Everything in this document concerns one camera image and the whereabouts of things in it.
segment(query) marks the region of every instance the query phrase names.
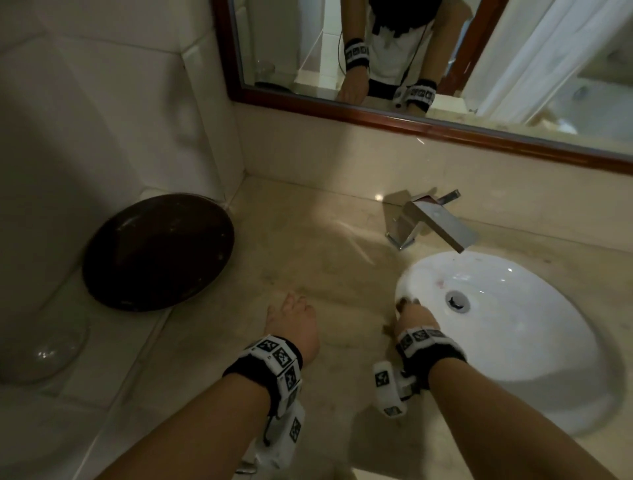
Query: hand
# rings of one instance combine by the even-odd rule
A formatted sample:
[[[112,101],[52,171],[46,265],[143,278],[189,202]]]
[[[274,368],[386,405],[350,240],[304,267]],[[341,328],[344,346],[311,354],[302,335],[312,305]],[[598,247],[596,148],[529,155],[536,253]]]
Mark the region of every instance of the hand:
[[[427,113],[422,110],[419,106],[417,106],[415,103],[410,103],[407,107],[406,107],[406,112],[409,115],[413,115],[414,117],[426,117]]]
[[[319,351],[320,342],[317,331],[317,312],[308,305],[304,296],[295,300],[290,292],[277,310],[268,307],[264,335],[276,335],[290,340],[301,352],[303,366],[315,359]]]
[[[355,66],[345,75],[345,80],[343,80],[341,90],[336,96],[336,101],[360,105],[365,97],[367,97],[367,92],[369,92],[367,68],[364,66]]]
[[[420,305],[417,298],[413,301],[407,297],[402,297],[396,303],[396,310],[400,313],[400,319],[394,326],[394,337],[397,339],[405,330],[415,327],[433,327],[439,330],[439,324],[430,310]]]

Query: chrome faucet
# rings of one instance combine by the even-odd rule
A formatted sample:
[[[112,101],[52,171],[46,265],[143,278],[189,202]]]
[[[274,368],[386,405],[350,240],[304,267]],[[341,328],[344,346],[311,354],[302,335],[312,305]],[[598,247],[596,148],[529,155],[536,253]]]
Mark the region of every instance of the chrome faucet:
[[[412,197],[402,207],[400,216],[387,226],[387,237],[402,250],[415,241],[422,226],[427,224],[457,253],[463,252],[477,241],[477,234],[443,207],[460,196],[459,190],[453,190],[441,198],[428,194]]]

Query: black wristband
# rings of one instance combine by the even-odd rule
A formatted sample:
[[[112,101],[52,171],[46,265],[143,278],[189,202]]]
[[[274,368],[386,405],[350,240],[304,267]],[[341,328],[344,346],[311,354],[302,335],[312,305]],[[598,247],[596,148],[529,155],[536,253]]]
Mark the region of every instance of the black wristband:
[[[363,39],[351,39],[345,44],[344,52],[346,72],[356,66],[369,67],[369,49]]]
[[[288,339],[284,337],[278,338],[284,340],[288,348],[296,355],[299,370],[301,370],[303,368],[303,356],[299,349]],[[281,394],[277,386],[277,377],[268,368],[266,362],[251,356],[240,357],[229,368],[224,370],[222,376],[225,377],[229,374],[239,374],[268,390],[268,394],[270,395],[270,410],[268,411],[268,416],[272,417],[277,413],[279,402],[281,401]]]
[[[437,84],[433,80],[420,79],[409,87],[404,102],[407,105],[413,103],[426,113],[435,100],[436,93]]]
[[[462,362],[466,362],[466,357],[453,345],[432,345],[428,348],[418,350],[411,358],[406,357],[399,344],[396,345],[396,350],[402,357],[404,371],[408,375],[415,375],[418,379],[418,385],[423,390],[430,390],[429,372],[440,360],[445,358],[457,358]]]

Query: sink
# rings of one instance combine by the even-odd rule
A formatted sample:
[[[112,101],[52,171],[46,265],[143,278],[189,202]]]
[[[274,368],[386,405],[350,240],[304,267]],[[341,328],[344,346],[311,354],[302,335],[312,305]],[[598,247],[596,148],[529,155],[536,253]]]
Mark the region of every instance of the sink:
[[[429,256],[398,280],[468,362],[569,434],[594,428],[622,402],[617,356],[583,315],[517,263],[483,253]]]

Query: black oval plate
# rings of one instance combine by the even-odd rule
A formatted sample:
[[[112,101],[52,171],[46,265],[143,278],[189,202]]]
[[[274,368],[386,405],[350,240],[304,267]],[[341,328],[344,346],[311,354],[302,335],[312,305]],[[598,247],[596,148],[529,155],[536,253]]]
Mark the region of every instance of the black oval plate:
[[[213,200],[186,193],[148,198],[97,231],[84,256],[84,283],[112,308],[161,310],[211,283],[234,243],[233,224]]]

